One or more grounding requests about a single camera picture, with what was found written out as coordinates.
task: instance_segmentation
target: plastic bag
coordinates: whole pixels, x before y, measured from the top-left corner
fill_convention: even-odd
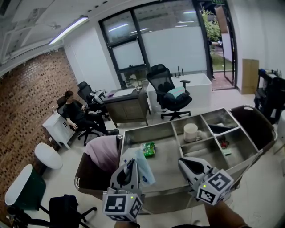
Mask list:
[[[138,164],[140,182],[143,185],[152,185],[155,183],[155,177],[140,148],[129,148],[122,155],[122,164],[134,159]]]
[[[142,150],[145,157],[155,155],[155,143],[154,142],[143,143],[141,144],[140,149]]]

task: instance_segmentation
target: man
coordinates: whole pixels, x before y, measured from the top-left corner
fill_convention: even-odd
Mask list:
[[[221,201],[214,206],[204,204],[210,227],[213,228],[248,228],[243,218]],[[136,228],[134,223],[116,222],[114,228]],[[199,228],[201,223],[195,221],[194,225],[180,225],[173,228]]]
[[[212,74],[212,80],[216,80],[216,78],[214,77],[214,71],[213,71],[213,59],[211,56],[211,50],[212,50],[212,46],[219,46],[220,44],[218,42],[212,42],[209,38],[208,38],[208,45],[209,45],[209,55],[210,55],[210,68],[211,68],[211,74]]]
[[[93,127],[105,135],[118,135],[119,130],[107,130],[101,115],[84,112],[85,106],[73,99],[73,92],[65,92],[66,105],[63,109],[64,117],[70,126],[76,130],[78,127]]]

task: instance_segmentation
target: green snack bag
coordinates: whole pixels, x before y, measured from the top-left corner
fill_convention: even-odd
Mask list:
[[[148,142],[141,144],[141,150],[145,157],[152,156],[155,154],[155,143],[154,142]]]

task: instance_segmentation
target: ceiling light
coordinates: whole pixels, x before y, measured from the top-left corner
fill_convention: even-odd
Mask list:
[[[180,22],[177,22],[178,24],[181,24],[181,23],[192,23],[194,21],[180,21]]]
[[[141,29],[140,31],[144,31],[144,30],[147,30],[148,28],[143,28]],[[137,31],[133,31],[133,32],[130,32],[129,34],[132,34],[132,33],[136,33]]]
[[[186,12],[184,12],[184,14],[185,13],[195,13],[196,11],[186,11]]]
[[[123,25],[121,25],[121,26],[118,26],[118,27],[116,27],[116,28],[113,28],[113,29],[109,30],[109,32],[112,32],[112,31],[114,31],[114,30],[116,30],[116,29],[119,29],[119,28],[121,28],[121,27],[125,27],[125,26],[127,26],[127,25],[129,25],[129,24],[123,24]]]
[[[67,34],[69,31],[71,31],[72,29],[74,29],[75,27],[77,27],[78,25],[80,25],[81,23],[86,21],[87,19],[88,19],[88,17],[85,16],[85,17],[82,17],[79,20],[75,21],[72,25],[70,25],[64,31],[62,31],[56,38],[51,40],[49,44],[50,45],[54,44],[55,42],[60,40],[65,34]]]

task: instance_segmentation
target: window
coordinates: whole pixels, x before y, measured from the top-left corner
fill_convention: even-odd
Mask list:
[[[134,22],[129,11],[103,21],[103,27],[108,43],[118,42],[135,35],[134,31],[136,32]]]
[[[144,64],[137,40],[114,47],[113,52],[119,69]]]
[[[199,26],[191,1],[152,4],[134,10],[142,33]]]
[[[135,87],[136,83],[138,83],[138,85],[144,87],[146,91],[148,85],[147,74],[148,69],[145,67],[142,69],[121,73],[120,76],[122,77],[122,80],[127,88]]]
[[[171,73],[207,73],[201,27],[191,1],[151,4],[134,10],[150,66],[164,64]]]

